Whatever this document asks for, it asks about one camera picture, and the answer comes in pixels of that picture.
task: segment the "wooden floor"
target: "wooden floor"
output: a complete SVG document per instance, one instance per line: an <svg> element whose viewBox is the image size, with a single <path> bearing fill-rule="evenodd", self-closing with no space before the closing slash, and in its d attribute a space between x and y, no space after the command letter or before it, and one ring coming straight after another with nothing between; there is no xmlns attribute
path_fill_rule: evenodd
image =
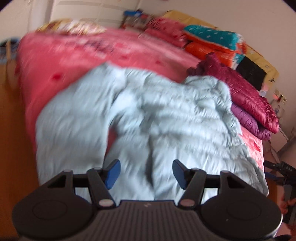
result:
<svg viewBox="0 0 296 241"><path fill-rule="evenodd" d="M38 187L20 95L7 87L2 71L0 68L0 240L17 236L11 221L13 206Z"/></svg>

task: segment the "red puffer jacket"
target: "red puffer jacket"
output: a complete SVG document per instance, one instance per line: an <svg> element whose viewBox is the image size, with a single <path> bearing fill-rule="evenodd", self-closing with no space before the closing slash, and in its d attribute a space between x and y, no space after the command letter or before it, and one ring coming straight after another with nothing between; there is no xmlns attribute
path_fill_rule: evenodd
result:
<svg viewBox="0 0 296 241"><path fill-rule="evenodd" d="M230 89L232 102L252 115L266 129L273 133L279 130L279 120L267 99L259 96L257 90L247 82L237 71L220 63L214 53L207 55L197 69L189 69L190 75L197 72L211 75L225 82Z"/></svg>

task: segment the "purple puffer jacket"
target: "purple puffer jacket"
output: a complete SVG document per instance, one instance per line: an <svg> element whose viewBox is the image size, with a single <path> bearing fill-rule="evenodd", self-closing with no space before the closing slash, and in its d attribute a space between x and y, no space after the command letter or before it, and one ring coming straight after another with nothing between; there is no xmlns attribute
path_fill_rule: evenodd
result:
<svg viewBox="0 0 296 241"><path fill-rule="evenodd" d="M231 111L236 116L236 118L238 118L241 125L245 127L249 132L251 132L254 136L264 141L267 141L271 138L270 131L259 124L254 117L252 117L241 107L232 103Z"/></svg>

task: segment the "orange pillow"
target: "orange pillow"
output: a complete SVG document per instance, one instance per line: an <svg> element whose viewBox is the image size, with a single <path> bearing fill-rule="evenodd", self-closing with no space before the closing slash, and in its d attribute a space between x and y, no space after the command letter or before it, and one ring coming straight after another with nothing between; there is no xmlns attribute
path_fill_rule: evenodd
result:
<svg viewBox="0 0 296 241"><path fill-rule="evenodd" d="M205 56L208 53L214 52L217 55L220 62L230 68L232 68L234 66L234 64L236 63L236 59L235 59L236 53L235 52L223 53L221 51L204 46L200 43L191 42L186 45L185 50L188 53L191 53L192 55L194 55L195 57L198 57L200 60L205 60Z"/></svg>
<svg viewBox="0 0 296 241"><path fill-rule="evenodd" d="M189 25L184 28L189 40L200 43L224 53L246 53L246 43L243 37L234 32L212 29L202 25Z"/></svg>

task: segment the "folded clothing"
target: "folded clothing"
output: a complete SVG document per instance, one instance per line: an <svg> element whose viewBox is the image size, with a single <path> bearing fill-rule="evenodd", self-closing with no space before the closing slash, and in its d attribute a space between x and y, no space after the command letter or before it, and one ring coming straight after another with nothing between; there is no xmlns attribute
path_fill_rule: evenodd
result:
<svg viewBox="0 0 296 241"><path fill-rule="evenodd" d="M268 141L271 138L271 133L269 130L264 128L259 124L254 117L252 117L248 112L246 112L241 107L236 104L231 105L231 111L238 118L240 124L245 127L249 132L260 140Z"/></svg>
<svg viewBox="0 0 296 241"><path fill-rule="evenodd" d="M187 40L186 35L183 32L183 29L186 27L185 24L178 21L174 21L168 18L154 18L146 25L148 28L158 30L175 40Z"/></svg>
<svg viewBox="0 0 296 241"><path fill-rule="evenodd" d="M232 69L236 69L238 67L238 65L242 62L242 60L244 59L244 55L243 54L239 54L239 53L236 53L235 54L235 66L232 68Z"/></svg>
<svg viewBox="0 0 296 241"><path fill-rule="evenodd" d="M198 57L200 60L205 60L205 56L208 53L214 52L217 55L218 59L221 61L221 63L225 64L230 68L234 68L234 66L236 66L237 63L237 53L224 53L197 42L189 43L188 45L186 45L185 50L194 55L195 57Z"/></svg>
<svg viewBox="0 0 296 241"><path fill-rule="evenodd" d="M238 33L221 31L201 25L189 25L184 28L184 33L189 40L224 53L243 54L247 50L243 37Z"/></svg>
<svg viewBox="0 0 296 241"><path fill-rule="evenodd" d="M259 96L257 90L237 71L222 64L215 53L207 54L206 60L198 64L197 70L189 68L187 72L211 75L225 82L230 89L233 103L243 108L266 129L273 133L278 132L279 120L267 99Z"/></svg>
<svg viewBox="0 0 296 241"><path fill-rule="evenodd" d="M153 37L162 39L162 40L164 40L172 45L175 45L177 47L180 47L180 48L183 48L187 44L186 40L176 40L176 39L170 37L169 35L164 34L160 31L152 29L152 28L147 28L144 33L150 34Z"/></svg>

